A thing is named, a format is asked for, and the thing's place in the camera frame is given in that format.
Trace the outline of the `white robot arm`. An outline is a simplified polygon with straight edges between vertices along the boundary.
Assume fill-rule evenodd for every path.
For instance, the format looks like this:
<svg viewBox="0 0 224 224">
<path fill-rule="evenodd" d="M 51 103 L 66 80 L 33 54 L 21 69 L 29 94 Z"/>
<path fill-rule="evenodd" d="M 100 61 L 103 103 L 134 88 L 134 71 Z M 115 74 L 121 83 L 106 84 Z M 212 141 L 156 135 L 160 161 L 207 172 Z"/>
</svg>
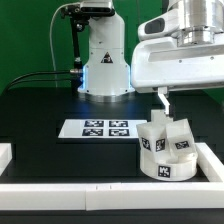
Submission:
<svg viewBox="0 0 224 224">
<path fill-rule="evenodd" d="M 169 0 L 167 11 L 138 27 L 124 61 L 124 21 L 112 0 L 81 0 L 90 26 L 82 92 L 95 98 L 224 86 L 224 0 Z"/>
</svg>

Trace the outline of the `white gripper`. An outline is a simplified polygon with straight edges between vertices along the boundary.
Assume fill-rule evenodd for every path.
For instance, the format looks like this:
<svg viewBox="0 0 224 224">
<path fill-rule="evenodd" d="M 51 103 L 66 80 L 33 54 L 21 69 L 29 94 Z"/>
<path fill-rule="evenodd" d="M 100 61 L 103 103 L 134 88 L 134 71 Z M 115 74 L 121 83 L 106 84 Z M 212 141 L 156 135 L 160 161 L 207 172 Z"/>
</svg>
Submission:
<svg viewBox="0 0 224 224">
<path fill-rule="evenodd" d="M 186 24 L 185 18 L 192 22 Z M 168 90 L 224 86 L 224 29 L 213 14 L 168 11 L 141 24 L 131 63 L 131 84 L 141 93 L 158 90 L 170 115 Z"/>
</svg>

